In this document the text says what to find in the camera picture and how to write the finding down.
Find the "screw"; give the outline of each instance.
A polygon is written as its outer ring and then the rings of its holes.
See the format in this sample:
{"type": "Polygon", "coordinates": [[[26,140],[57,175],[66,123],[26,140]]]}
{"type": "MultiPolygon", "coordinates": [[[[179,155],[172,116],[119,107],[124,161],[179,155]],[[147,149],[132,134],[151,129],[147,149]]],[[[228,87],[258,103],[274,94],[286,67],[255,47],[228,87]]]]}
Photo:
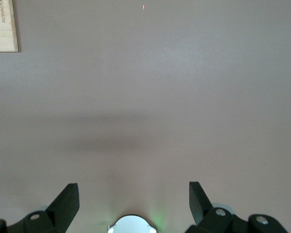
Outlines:
{"type": "Polygon", "coordinates": [[[257,220],[259,223],[261,223],[261,224],[264,224],[264,225],[268,224],[267,219],[264,218],[263,216],[257,216],[257,217],[256,217],[256,220],[257,220]]]}
{"type": "Polygon", "coordinates": [[[225,213],[225,211],[223,209],[217,209],[215,212],[219,216],[225,216],[226,215],[226,213],[225,213]]]}
{"type": "Polygon", "coordinates": [[[35,214],[35,215],[32,215],[32,216],[30,217],[30,220],[36,220],[36,219],[38,219],[39,217],[40,217],[39,214],[35,214]]]}

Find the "wooden board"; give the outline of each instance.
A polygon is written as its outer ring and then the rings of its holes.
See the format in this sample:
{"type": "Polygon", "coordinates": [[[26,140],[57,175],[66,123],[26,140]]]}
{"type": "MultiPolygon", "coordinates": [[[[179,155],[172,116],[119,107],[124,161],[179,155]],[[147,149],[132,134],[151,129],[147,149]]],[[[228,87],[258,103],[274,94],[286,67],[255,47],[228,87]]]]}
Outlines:
{"type": "Polygon", "coordinates": [[[17,52],[12,0],[0,0],[0,52],[17,52]]]}

